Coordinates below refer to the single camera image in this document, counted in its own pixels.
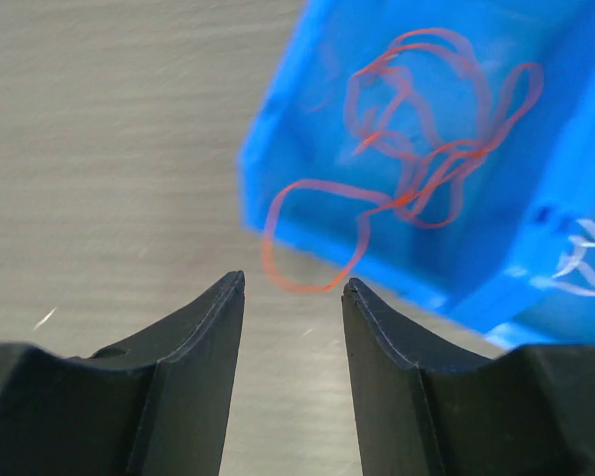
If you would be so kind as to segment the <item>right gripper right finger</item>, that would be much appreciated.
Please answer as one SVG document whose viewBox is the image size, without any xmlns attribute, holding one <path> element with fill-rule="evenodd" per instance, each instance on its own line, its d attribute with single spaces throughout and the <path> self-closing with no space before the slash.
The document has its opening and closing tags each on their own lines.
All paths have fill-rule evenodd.
<svg viewBox="0 0 595 476">
<path fill-rule="evenodd" d="M 595 345 L 489 359 L 357 279 L 342 311 L 364 474 L 595 475 Z"/>
</svg>

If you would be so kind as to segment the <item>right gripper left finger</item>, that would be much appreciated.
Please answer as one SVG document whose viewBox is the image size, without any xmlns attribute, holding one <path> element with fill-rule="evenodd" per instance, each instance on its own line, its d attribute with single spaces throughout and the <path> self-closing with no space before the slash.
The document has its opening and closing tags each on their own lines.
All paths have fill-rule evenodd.
<svg viewBox="0 0 595 476">
<path fill-rule="evenodd" d="M 0 342 L 0 475 L 216 475 L 245 276 L 88 358 Z"/>
</svg>

